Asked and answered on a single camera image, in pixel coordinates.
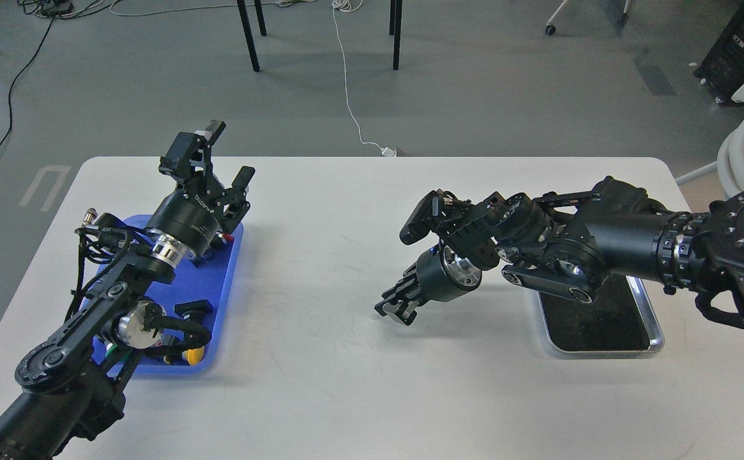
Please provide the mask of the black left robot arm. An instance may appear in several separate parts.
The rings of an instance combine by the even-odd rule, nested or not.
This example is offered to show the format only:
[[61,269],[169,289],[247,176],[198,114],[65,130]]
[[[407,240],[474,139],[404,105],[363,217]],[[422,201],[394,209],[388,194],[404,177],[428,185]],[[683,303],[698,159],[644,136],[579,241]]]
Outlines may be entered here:
[[71,438],[93,440],[123,418],[124,389],[144,357],[178,358],[212,338],[206,300],[170,316],[147,292],[171,284],[184,259],[201,267],[232,238],[251,207],[255,169],[226,187],[211,149],[225,122],[177,134],[158,170],[176,181],[144,227],[111,213],[85,212],[78,238],[77,285],[62,326],[30,350],[13,377],[18,399],[0,416],[0,459],[50,459]]

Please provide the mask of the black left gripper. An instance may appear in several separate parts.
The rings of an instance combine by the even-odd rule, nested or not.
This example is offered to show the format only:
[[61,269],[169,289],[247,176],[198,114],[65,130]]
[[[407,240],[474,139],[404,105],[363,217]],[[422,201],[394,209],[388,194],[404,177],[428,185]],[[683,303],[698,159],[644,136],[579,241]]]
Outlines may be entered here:
[[194,190],[222,188],[212,169],[211,148],[225,128],[225,122],[212,120],[205,129],[179,133],[160,157],[159,173],[173,178],[177,187],[159,204],[145,232],[153,238],[170,236],[194,258],[205,253],[217,232],[233,233],[247,213],[248,186],[255,174],[251,166],[241,166],[231,186],[219,195],[202,196]]

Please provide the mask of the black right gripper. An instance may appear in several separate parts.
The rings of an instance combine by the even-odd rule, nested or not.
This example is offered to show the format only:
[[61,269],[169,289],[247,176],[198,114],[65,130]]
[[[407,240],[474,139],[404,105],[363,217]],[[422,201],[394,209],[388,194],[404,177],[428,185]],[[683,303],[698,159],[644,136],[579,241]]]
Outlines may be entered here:
[[403,279],[381,294],[374,306],[381,316],[409,326],[416,309],[427,301],[447,302],[476,290],[482,283],[482,269],[460,257],[451,248],[430,248],[404,271]]

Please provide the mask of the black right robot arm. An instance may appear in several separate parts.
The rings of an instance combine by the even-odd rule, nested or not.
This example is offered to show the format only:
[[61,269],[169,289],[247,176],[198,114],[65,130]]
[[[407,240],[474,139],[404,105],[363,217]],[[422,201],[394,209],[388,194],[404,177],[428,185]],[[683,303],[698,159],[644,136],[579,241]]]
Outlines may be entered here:
[[585,192],[537,198],[494,192],[478,203],[427,193],[400,231],[424,251],[375,310],[404,325],[428,301],[476,290],[503,263],[507,282],[591,305],[612,274],[659,282],[667,294],[695,292],[714,323],[744,330],[744,191],[706,213],[670,211],[642,187],[607,176]]

